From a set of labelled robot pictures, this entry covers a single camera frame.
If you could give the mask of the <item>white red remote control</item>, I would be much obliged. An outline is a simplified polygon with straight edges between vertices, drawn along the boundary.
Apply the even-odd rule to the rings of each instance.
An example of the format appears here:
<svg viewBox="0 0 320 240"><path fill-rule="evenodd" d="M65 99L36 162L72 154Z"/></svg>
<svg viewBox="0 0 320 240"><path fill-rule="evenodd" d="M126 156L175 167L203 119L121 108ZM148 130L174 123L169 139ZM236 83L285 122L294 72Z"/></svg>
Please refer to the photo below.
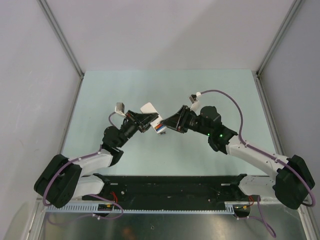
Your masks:
<svg viewBox="0 0 320 240"><path fill-rule="evenodd" d="M153 106L151 102L147 102L140 108L141 113L143 114L152 114L153 119L150 122L150 126L153 128L153 130L158 135L163 135L166 133L167 127L161 123L163 118L159 114L159 112L156 110L156 108Z"/></svg>

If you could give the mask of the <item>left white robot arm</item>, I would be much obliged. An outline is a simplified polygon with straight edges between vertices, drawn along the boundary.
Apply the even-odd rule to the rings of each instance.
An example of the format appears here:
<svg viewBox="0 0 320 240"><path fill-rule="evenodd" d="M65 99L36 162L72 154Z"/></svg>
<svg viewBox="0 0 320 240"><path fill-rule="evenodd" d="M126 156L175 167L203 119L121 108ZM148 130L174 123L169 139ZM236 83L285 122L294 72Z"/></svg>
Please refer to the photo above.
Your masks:
<svg viewBox="0 0 320 240"><path fill-rule="evenodd" d="M158 117L158 112L129 110L119 128L111 125L104 130L102 143L96 152L73 159L55 155L34 184L43 205L61 208L73 198L89 195L107 199L111 188L97 171L116 165L124 154L121 147L135 133L146 132Z"/></svg>

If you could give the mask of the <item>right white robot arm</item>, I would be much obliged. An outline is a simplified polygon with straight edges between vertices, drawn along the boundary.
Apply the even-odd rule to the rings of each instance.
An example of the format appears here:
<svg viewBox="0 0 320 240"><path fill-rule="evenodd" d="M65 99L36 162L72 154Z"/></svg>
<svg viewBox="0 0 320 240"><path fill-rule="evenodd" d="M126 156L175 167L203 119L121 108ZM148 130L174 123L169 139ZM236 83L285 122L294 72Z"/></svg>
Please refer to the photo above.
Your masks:
<svg viewBox="0 0 320 240"><path fill-rule="evenodd" d="M312 193L315 181L305 160L293 155L287 157L265 152L244 140L240 134L224 126L221 115L214 106L204 106L196 114L183 105L174 115L161 121L167 128L179 133L192 130L206 135L208 144L215 152L222 152L253 165L269 176L269 181L249 175L241 175L236 185L230 188L231 196L242 201L249 195L277 198L286 207L296 210Z"/></svg>

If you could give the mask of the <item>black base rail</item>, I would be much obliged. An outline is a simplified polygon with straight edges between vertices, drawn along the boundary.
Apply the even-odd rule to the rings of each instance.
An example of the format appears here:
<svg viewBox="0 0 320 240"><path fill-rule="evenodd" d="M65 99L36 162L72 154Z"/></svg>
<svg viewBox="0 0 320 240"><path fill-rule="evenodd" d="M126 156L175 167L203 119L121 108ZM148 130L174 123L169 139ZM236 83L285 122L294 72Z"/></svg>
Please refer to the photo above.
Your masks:
<svg viewBox="0 0 320 240"><path fill-rule="evenodd" d="M239 176L105 176L107 185L99 194L115 200L121 207L160 208L170 210L220 209L226 202L257 200L239 188Z"/></svg>

